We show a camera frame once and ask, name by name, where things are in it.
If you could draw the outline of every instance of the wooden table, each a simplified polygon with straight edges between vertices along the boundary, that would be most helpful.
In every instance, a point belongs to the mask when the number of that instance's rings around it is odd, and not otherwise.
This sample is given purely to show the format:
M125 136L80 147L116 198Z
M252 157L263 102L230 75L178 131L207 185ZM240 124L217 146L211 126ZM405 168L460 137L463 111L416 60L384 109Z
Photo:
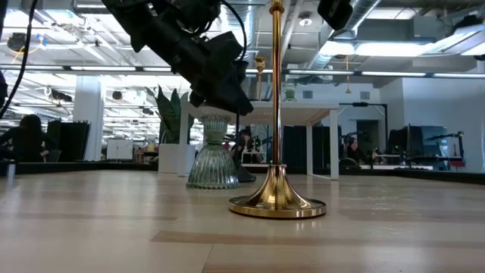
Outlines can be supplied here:
M240 117L241 124L272 124L273 122L273 102L253 102L254 111L245 117ZM200 119L203 115L227 115L230 117L229 124L236 123L236 115L225 110L209 106L194 107L190 102L181 103L180 119L180 139L185 140L188 136L189 115ZM300 125L306 126L306 161L307 174L313 175L313 126L330 116L330 143L338 143L338 116L339 105L337 103L319 102L282 102L281 103L281 125ZM186 176L184 164L186 164L187 145L179 145L179 176ZM339 150L337 145L330 145L330 179L339 179Z

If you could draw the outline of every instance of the table leg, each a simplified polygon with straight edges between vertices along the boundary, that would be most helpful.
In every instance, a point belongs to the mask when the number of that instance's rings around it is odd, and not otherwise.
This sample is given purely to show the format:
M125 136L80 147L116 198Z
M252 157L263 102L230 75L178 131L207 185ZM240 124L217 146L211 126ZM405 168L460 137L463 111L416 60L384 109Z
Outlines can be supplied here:
M339 179L339 128L337 109L330 110L330 179Z
M187 158L189 148L187 146L187 137L189 133L189 109L187 109L186 104L181 104L180 109L180 141L179 141L179 154L177 161L177 175L179 177L186 176L186 166L189 159Z
M313 174L313 126L306 126L306 174Z

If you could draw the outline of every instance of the person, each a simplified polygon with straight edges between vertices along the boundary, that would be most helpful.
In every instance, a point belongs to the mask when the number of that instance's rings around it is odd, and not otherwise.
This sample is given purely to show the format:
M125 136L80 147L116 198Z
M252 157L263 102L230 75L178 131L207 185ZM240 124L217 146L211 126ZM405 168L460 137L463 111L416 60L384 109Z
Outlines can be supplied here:
M358 141L351 137L347 146L347 158L354 159L357 163L363 164L365 161L364 153L358 148Z
M43 162L54 140L42 132L42 123L36 115L26 115L19 127L13 127L0 136L0 145L12 141L12 153L21 162Z
M259 152L258 148L253 148L251 134L247 130L241 130L239 132L239 143L235 144L231 149L230 151L231 158L234 158L236 154L236 148L237 148L237 151L239 152L239 158L241 158L241 162L254 162L254 163L263 162L263 157L261 154L252 154L252 155L246 154L243 156L244 149L246 149L247 152L252 152L252 150Z

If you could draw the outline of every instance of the round gold base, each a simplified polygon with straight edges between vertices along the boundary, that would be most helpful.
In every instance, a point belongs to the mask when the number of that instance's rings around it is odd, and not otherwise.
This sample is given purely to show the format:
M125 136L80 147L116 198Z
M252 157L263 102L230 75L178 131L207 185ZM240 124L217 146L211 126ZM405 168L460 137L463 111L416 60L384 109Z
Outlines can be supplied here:
M229 209L241 215L276 219L313 218L327 213L324 202L301 197L291 187L282 165L269 166L263 185L250 196L229 200Z

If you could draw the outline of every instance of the chair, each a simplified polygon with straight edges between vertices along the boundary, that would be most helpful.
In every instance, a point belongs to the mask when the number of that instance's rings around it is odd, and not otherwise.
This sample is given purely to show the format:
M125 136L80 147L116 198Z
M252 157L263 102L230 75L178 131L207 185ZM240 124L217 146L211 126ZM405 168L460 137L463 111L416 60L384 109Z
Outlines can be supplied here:
M61 150L52 150L48 153L45 157L46 162L59 162L59 158L61 157Z

